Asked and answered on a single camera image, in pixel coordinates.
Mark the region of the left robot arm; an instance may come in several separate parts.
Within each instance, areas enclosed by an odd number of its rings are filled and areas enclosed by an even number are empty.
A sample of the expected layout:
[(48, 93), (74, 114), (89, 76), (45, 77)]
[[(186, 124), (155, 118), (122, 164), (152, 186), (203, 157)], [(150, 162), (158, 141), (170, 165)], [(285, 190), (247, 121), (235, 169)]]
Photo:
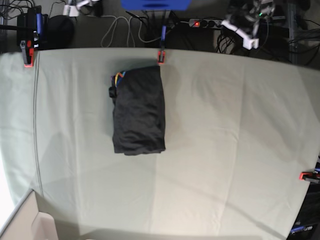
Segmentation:
[(221, 25), (241, 37), (245, 49), (257, 49), (260, 20), (269, 20), (275, 8), (272, 0), (231, 0)]

